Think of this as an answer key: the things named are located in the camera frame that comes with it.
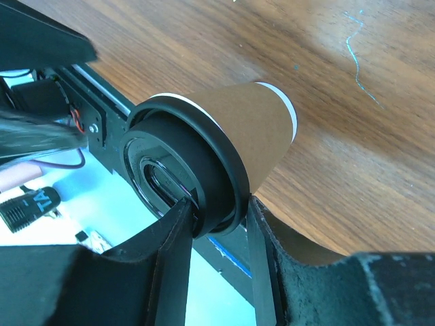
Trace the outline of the black cup lid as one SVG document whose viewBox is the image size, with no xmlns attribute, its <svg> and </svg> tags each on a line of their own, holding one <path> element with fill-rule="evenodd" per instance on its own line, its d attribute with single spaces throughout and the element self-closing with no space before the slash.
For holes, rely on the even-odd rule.
<svg viewBox="0 0 435 326">
<path fill-rule="evenodd" d="M 228 234 L 250 196 L 242 160 L 224 132 L 196 107 L 168 96 L 130 113 L 120 141 L 126 180 L 158 218 L 181 199 L 193 206 L 193 236 Z"/>
</svg>

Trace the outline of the brown paper cup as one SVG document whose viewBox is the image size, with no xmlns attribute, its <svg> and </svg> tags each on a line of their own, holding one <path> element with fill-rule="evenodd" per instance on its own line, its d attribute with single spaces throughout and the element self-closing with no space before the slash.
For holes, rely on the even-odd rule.
<svg viewBox="0 0 435 326">
<path fill-rule="evenodd" d="M 237 150 L 255 193 L 293 143 L 298 119 L 283 91 L 266 82 L 250 82 L 179 95 L 169 92 L 152 98 L 178 98 L 203 112 L 224 132 Z"/>
</svg>

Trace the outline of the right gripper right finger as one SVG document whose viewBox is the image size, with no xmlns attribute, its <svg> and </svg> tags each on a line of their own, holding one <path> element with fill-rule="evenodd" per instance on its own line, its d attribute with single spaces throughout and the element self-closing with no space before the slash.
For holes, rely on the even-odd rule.
<svg viewBox="0 0 435 326">
<path fill-rule="evenodd" d="M 344 257 L 296 231 L 282 245 L 256 197 L 246 221 L 258 325 L 434 324 L 433 253 Z"/>
</svg>

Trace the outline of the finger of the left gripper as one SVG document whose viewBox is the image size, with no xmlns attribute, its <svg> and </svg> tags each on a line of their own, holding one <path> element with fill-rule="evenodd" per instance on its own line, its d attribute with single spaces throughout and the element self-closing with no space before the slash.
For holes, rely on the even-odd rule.
<svg viewBox="0 0 435 326">
<path fill-rule="evenodd" d="M 1 108 L 2 166 L 86 145 L 86 135 L 77 128 Z"/>
<path fill-rule="evenodd" d="M 89 38 L 19 1 L 1 2 L 1 70 L 45 69 L 92 62 Z"/>
</svg>

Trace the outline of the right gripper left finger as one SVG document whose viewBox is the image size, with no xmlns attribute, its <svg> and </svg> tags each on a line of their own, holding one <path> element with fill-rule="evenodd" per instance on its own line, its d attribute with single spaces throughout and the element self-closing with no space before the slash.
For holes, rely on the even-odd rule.
<svg viewBox="0 0 435 326">
<path fill-rule="evenodd" d="M 97 254 L 82 245 L 1 248 L 2 325 L 183 325 L 193 208 Z"/>
</svg>

